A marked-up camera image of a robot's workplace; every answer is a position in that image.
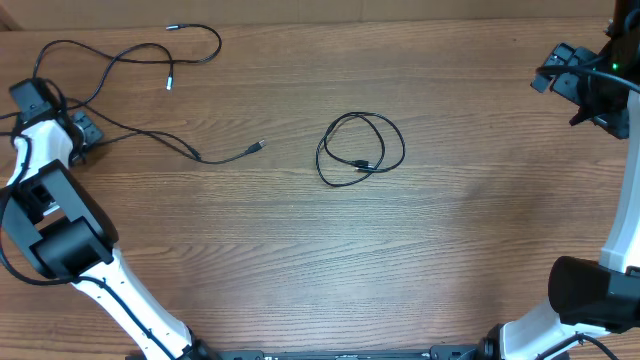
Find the black cable long thin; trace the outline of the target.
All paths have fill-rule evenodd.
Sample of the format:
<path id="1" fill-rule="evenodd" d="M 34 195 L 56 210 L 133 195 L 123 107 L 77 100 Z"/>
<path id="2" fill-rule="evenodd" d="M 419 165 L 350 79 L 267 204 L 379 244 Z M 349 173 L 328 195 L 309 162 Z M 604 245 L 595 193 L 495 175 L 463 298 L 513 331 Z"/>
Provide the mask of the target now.
<path id="1" fill-rule="evenodd" d="M 222 165 L 222 164 L 233 162 L 235 160 L 239 160 L 241 158 L 252 155 L 254 153 L 257 153 L 266 146 L 266 141 L 260 140 L 250 145 L 242 153 L 234 155 L 230 158 L 226 158 L 223 160 L 205 160 L 202 157 L 201 153 L 195 147 L 191 146 L 189 143 L 187 143 L 186 141 L 184 141 L 183 139 L 181 139 L 180 137 L 174 134 L 162 132 L 162 131 L 155 131 L 155 130 L 143 130 L 140 128 L 127 126 L 115 120 L 112 120 L 111 118 L 95 110 L 93 107 L 89 105 L 82 104 L 81 101 L 78 99 L 69 98 L 69 101 L 73 102 L 75 105 L 79 105 L 80 107 L 87 109 L 89 112 L 98 116 L 102 120 L 105 120 L 109 124 L 127 131 L 127 134 L 125 135 L 122 135 L 113 139 L 109 139 L 109 140 L 100 140 L 96 144 L 96 147 L 112 145 L 117 142 L 124 141 L 125 139 L 133 138 L 135 136 L 145 136 L 159 142 L 160 144 L 166 146 L 167 148 L 177 152 L 183 157 L 189 160 L 192 160 L 194 162 L 205 164 L 205 165 Z"/>

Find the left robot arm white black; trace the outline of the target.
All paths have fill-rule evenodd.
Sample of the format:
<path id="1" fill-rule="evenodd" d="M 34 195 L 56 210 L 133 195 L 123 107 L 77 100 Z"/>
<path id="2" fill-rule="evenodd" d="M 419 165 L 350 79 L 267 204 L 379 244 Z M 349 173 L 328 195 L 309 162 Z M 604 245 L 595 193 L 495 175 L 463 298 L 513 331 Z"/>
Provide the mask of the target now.
<path id="1" fill-rule="evenodd" d="M 9 132 L 16 167 L 1 191 L 1 227 L 40 274 L 37 286 L 70 284 L 98 303 L 140 348 L 142 359 L 214 359 L 133 274 L 110 218 L 69 171 L 103 137 L 82 112 L 68 113 L 49 80 L 9 89 L 19 107 Z"/>

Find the black cable silver plugs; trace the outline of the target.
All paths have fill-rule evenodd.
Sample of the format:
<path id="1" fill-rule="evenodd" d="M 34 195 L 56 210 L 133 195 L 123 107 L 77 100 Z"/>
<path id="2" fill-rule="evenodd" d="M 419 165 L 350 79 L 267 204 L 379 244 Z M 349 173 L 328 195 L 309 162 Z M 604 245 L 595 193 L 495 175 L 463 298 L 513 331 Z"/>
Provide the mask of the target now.
<path id="1" fill-rule="evenodd" d="M 103 72 L 103 74 L 101 75 L 101 78 L 99 80 L 99 83 L 96 85 L 96 88 L 94 90 L 94 92 L 89 95 L 85 100 L 83 101 L 79 101 L 76 105 L 72 106 L 72 109 L 76 109 L 79 108 L 81 106 L 84 105 L 88 105 L 90 104 L 102 91 L 104 84 L 107 80 L 107 77 L 109 76 L 112 68 L 115 66 L 116 63 L 129 63 L 129 64 L 137 64 L 137 65 L 167 65 L 168 66 L 168 75 L 167 75 L 167 79 L 166 79 L 166 84 L 165 84 L 165 89 L 167 91 L 171 91 L 173 89 L 174 86 L 174 81 L 175 81 L 175 66 L 176 65 L 200 65 L 200 64 L 205 64 L 205 63 L 209 63 L 211 61 L 213 61 L 221 52 L 222 50 L 222 44 L 223 44 L 223 40 L 222 37 L 220 36 L 220 34 L 212 27 L 204 25 L 204 24 L 195 24 L 195 23 L 180 23 L 180 24 L 171 24 L 171 25 L 167 25 L 165 27 L 166 31 L 180 31 L 183 29 L 190 29 L 190 28 L 197 28 L 197 29 L 202 29 L 205 30 L 206 32 L 210 33 L 216 40 L 216 47 L 215 49 L 208 54 L 205 57 L 199 58 L 199 59 L 176 59 L 173 57 L 173 55 L 171 54 L 171 52 L 169 51 L 168 48 L 166 48 L 165 46 L 159 44 L 159 43 L 152 43 L 152 42 L 146 42 L 146 43 L 140 43 L 140 44 L 136 44 L 134 46 L 131 46 L 129 48 L 126 48 L 124 50 L 122 50 L 121 52 L 117 53 L 116 55 L 109 55 L 105 52 L 102 52 L 94 47 L 91 47 L 89 45 L 86 45 L 84 43 L 75 41 L 75 40 L 69 40 L 69 39 L 59 39 L 59 40 L 54 40 L 49 42 L 48 44 L 46 44 L 39 52 L 34 67 L 33 67 L 33 72 L 32 72 L 32 77 L 36 78 L 38 76 L 41 64 L 44 60 L 44 57 L 47 53 L 47 51 L 58 44 L 70 44 L 70 45 L 74 45 L 77 47 L 80 47 L 82 49 L 85 49 L 95 55 L 98 55 L 102 58 L 108 59 L 109 62 L 107 64 L 107 66 L 105 67 L 105 70 Z M 152 49 L 157 49 L 159 51 L 161 51 L 165 56 L 166 59 L 165 60 L 141 60 L 141 59 L 133 59 L 133 58 L 128 58 L 128 55 L 131 53 L 134 53 L 136 51 L 142 50 L 142 49 L 147 49 L 147 48 L 152 48 Z"/>

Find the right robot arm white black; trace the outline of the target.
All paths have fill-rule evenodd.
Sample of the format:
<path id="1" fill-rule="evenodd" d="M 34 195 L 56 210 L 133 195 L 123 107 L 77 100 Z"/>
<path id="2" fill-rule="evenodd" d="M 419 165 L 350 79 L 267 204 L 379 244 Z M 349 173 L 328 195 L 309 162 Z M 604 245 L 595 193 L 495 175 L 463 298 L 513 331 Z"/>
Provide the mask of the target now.
<path id="1" fill-rule="evenodd" d="M 578 108 L 570 125 L 590 122 L 628 143 L 616 215 L 596 260 L 561 256 L 544 300 L 521 318 L 498 324 L 463 359 L 566 359 L 585 342 L 608 358 L 602 337 L 639 325 L 639 4 L 617 0 L 599 52 L 558 44 L 535 71 Z"/>

